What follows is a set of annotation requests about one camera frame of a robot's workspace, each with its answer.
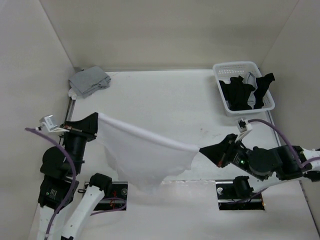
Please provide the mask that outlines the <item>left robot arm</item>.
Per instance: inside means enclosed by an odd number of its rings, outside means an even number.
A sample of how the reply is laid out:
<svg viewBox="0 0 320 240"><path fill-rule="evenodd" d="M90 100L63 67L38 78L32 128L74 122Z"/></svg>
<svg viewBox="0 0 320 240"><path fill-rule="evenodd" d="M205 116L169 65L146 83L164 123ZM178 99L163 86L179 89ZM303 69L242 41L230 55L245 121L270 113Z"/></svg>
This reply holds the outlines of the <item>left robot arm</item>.
<svg viewBox="0 0 320 240"><path fill-rule="evenodd" d="M76 176L84 163L86 144L97 137L98 116L95 112L82 120L66 121L61 126L55 123L52 115L39 121L38 130L62 133L63 137L62 145L55 143L42 157L40 172L44 179L38 197L39 240L77 240L99 201L112 195L112 179L96 173L90 178L83 199L71 217L66 218L79 185Z"/></svg>

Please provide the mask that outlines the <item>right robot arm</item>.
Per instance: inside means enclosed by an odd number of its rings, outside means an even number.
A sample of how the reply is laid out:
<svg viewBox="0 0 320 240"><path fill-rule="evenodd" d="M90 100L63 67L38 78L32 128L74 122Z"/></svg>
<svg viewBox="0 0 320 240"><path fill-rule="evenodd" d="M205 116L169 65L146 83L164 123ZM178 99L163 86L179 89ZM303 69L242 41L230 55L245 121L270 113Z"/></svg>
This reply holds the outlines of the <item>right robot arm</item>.
<svg viewBox="0 0 320 240"><path fill-rule="evenodd" d="M233 199L246 201L258 192L284 182L308 179L320 180L318 150L287 145L264 149L247 148L236 134L228 134L220 143L200 148L199 152L218 168L233 165L245 172L236 176L230 187L223 189Z"/></svg>

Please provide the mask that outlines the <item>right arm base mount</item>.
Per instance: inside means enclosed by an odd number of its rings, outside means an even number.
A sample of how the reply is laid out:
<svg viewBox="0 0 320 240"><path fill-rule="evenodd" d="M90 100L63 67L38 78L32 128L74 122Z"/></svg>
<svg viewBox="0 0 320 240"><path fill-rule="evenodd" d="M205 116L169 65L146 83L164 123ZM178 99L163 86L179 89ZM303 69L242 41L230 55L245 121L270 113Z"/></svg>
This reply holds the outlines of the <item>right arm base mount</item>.
<svg viewBox="0 0 320 240"><path fill-rule="evenodd" d="M252 193L250 197L240 197L231 180L215 182L218 208L221 211L264 211L262 194Z"/></svg>

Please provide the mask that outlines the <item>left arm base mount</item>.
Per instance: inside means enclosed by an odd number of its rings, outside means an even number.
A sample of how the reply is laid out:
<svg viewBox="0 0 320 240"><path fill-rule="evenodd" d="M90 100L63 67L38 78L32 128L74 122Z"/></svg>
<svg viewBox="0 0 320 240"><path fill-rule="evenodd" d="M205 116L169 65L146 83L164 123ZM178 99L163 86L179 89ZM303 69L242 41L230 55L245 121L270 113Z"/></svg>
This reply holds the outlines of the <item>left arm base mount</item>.
<svg viewBox="0 0 320 240"><path fill-rule="evenodd" d="M128 183L114 181L111 190L96 205L94 211L108 211L121 208L125 205L128 196Z"/></svg>

